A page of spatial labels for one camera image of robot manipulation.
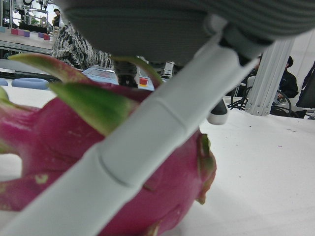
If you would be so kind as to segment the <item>left grey white robot hand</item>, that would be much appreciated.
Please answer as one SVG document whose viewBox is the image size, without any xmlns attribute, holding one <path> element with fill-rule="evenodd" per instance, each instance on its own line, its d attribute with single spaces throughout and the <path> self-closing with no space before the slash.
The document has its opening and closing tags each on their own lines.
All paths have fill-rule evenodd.
<svg viewBox="0 0 315 236">
<path fill-rule="evenodd" d="M 95 236 L 279 39 L 315 26 L 312 0 L 59 0 L 113 55 L 181 62 L 108 138 L 7 224 L 3 236 Z"/>
</svg>

